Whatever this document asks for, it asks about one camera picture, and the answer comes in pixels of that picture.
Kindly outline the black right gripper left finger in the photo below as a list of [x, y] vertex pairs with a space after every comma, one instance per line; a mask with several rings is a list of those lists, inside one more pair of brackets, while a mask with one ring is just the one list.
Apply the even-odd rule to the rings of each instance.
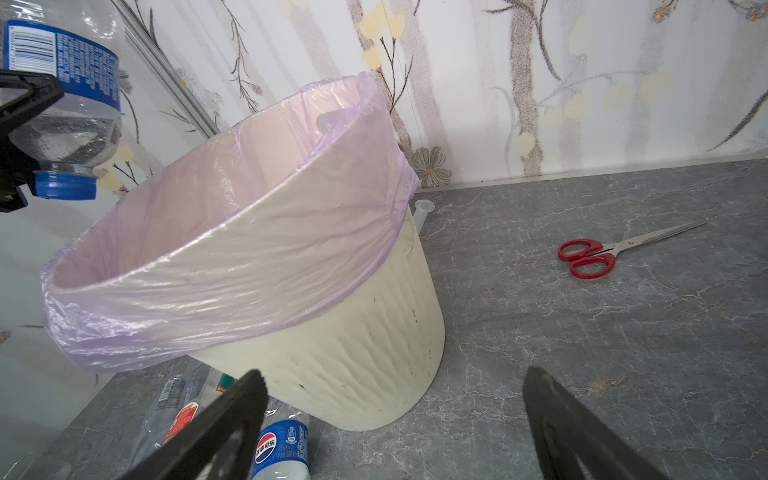
[[248, 479], [268, 399], [261, 372], [248, 371], [189, 426], [123, 477], [196, 479], [207, 471], [209, 479]]

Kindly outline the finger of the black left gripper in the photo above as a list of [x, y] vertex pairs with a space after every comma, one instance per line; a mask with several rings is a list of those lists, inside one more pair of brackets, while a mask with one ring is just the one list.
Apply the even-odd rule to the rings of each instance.
[[16, 147], [8, 137], [1, 138], [1, 212], [10, 213], [28, 205], [20, 187], [36, 192], [36, 160]]
[[20, 90], [12, 100], [1, 102], [1, 134], [32, 120], [64, 96], [59, 80], [50, 74], [2, 70], [1, 87]]

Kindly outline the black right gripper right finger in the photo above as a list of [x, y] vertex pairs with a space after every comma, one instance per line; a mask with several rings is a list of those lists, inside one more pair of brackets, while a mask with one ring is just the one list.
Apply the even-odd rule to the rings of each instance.
[[664, 479], [546, 370], [527, 369], [523, 400], [545, 479]]

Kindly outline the blue label bottle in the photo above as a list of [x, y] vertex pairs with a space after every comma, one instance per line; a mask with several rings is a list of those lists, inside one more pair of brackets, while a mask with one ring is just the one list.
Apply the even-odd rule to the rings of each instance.
[[97, 166], [121, 137], [119, 47], [123, 22], [109, 1], [4, 1], [1, 53], [5, 70], [56, 77], [63, 96], [10, 133], [36, 160], [34, 189], [46, 199], [97, 196]]

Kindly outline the red white label bottle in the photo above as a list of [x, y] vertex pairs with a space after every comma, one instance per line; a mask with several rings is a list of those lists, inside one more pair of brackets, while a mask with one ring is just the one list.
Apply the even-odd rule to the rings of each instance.
[[128, 467], [136, 467], [159, 450], [234, 383], [232, 376], [213, 368], [202, 382], [191, 375], [175, 375], [167, 380], [145, 416]]

